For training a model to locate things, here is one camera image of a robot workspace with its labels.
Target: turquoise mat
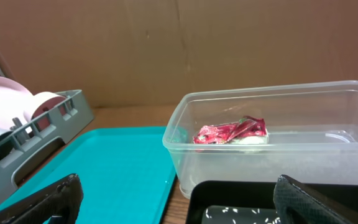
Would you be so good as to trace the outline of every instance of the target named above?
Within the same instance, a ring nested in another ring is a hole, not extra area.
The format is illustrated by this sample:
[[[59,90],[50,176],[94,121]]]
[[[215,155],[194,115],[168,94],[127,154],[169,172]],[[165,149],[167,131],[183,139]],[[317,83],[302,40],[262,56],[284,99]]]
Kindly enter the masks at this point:
[[[175,178],[165,127],[96,129],[78,137],[0,210],[76,173],[84,199],[76,223],[159,223]]]

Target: clear plastic bin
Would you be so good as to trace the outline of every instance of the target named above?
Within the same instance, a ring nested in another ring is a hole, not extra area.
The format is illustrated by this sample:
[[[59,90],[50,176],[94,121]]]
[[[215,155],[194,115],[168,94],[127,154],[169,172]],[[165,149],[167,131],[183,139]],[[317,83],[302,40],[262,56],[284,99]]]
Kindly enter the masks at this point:
[[[264,118],[269,143],[192,144],[203,125]],[[186,95],[163,137],[190,197],[205,180],[358,185],[358,81],[209,91]]]

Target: red package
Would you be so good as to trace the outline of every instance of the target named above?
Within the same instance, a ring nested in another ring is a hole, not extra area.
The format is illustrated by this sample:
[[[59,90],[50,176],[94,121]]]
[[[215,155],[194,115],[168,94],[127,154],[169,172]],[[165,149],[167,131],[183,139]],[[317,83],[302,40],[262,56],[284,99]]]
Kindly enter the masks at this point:
[[[235,123],[203,126],[193,137],[193,142],[195,144],[225,144],[234,138],[265,136],[266,134],[266,125],[263,119],[244,116]]]

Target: wooden table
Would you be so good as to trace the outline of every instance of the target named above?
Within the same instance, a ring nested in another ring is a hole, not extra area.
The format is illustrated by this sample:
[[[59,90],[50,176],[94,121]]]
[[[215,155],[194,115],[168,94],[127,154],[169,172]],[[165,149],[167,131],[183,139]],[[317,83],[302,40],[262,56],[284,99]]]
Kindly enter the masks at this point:
[[[166,126],[176,105],[168,106],[133,106],[125,108],[94,109],[94,120],[77,136],[97,128],[140,127],[140,126]],[[54,158],[65,146],[56,150],[45,162],[39,166],[28,178]],[[185,223],[189,200],[182,196],[179,181],[173,186],[171,197],[167,202],[167,210],[162,223]]]

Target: gray dish rack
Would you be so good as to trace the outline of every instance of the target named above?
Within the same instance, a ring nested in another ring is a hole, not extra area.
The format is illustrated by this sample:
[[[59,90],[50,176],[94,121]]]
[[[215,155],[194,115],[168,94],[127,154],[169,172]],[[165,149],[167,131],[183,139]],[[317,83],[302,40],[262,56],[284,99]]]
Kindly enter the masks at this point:
[[[57,149],[57,142],[60,146],[69,143],[93,120],[92,110],[82,90],[57,94],[66,99],[25,125],[15,123],[13,133],[0,141],[0,151],[9,150],[6,156],[0,158],[0,204],[18,189],[18,179],[32,172]],[[41,119],[48,119],[50,123],[42,130],[37,125]]]

